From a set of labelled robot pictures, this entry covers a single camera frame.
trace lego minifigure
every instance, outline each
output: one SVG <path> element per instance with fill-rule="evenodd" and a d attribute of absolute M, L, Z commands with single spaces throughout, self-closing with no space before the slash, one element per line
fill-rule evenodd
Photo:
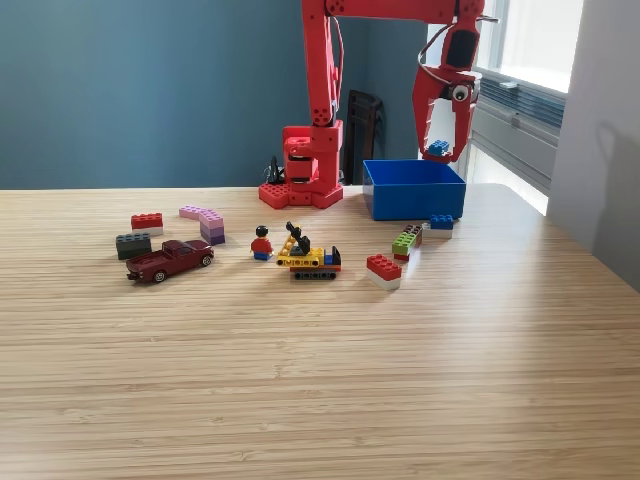
<path fill-rule="evenodd" d="M 256 228 L 256 236 L 258 238 L 251 242 L 251 251 L 253 252 L 253 258 L 256 260 L 269 260 L 271 253 L 273 253 L 271 242 L 267 238 L 268 233 L 269 229 L 264 225 Z"/>

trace pink lego brick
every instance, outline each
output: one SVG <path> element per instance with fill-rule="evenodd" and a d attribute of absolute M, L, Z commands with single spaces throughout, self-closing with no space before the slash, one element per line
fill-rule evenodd
<path fill-rule="evenodd" d="M 194 207 L 193 205 L 185 205 L 179 211 L 180 216 L 191 220 L 199 220 L 201 212 L 210 212 L 209 208 Z"/>
<path fill-rule="evenodd" d="M 208 229 L 224 227 L 222 215 L 218 215 L 213 210 L 207 210 L 200 212 L 200 228 L 206 227 Z"/>

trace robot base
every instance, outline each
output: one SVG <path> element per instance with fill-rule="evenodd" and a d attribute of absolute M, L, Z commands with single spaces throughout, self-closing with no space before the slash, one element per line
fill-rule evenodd
<path fill-rule="evenodd" d="M 292 192 L 291 187 L 286 183 L 281 185 L 263 183 L 258 189 L 260 200 L 275 209 L 284 208 L 287 205 L 328 208 L 342 200 L 343 195 L 342 185 L 336 186 L 326 195 L 311 192 Z"/>

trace blue bin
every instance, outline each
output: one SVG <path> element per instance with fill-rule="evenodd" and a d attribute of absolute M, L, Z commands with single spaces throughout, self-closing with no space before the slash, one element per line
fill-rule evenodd
<path fill-rule="evenodd" d="M 426 160 L 365 160 L 362 185 L 374 220 L 460 218 L 467 185 L 451 167 Z"/>

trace toy pickup truck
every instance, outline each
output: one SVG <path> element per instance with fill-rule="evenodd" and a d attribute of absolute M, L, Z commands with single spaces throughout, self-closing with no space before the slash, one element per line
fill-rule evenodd
<path fill-rule="evenodd" d="M 202 265 L 208 267 L 213 261 L 213 250 L 202 240 L 181 242 L 169 240 L 162 250 L 147 253 L 127 260 L 129 280 L 160 283 L 171 275 Z"/>

